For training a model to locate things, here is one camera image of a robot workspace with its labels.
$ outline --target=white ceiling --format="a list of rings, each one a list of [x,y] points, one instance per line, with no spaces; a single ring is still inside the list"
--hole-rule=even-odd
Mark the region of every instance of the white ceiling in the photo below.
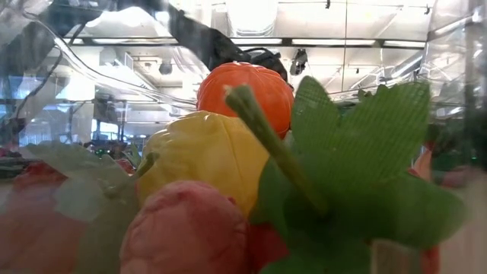
[[[258,8],[248,0],[248,13],[252,20]],[[232,36],[225,1],[217,0],[171,0],[182,8],[186,15]],[[462,11],[462,1],[441,0],[458,5]],[[281,0],[277,9],[272,37],[293,38],[337,38],[337,39],[387,39],[425,41],[433,11],[434,0],[332,0],[329,9],[326,1]],[[458,16],[444,12],[436,20],[436,25],[444,25]],[[169,37],[170,34],[142,10],[106,13],[100,20],[90,22],[81,35],[88,37]],[[287,68],[296,52],[293,47],[276,48],[282,54],[282,62]],[[179,96],[194,98],[194,84],[208,73],[201,62],[189,51],[182,49],[180,68],[174,61],[178,49],[165,47],[117,46],[119,55],[127,52],[135,60],[135,69],[142,73],[155,87],[166,91],[166,87],[183,84],[188,91]],[[302,75],[290,76],[292,84],[298,84],[304,75],[317,78],[331,94],[348,91],[363,77],[377,72],[378,68],[399,65],[417,53],[416,49],[337,49],[307,48],[309,64]],[[158,66],[161,60],[172,60],[173,74],[161,75]]]

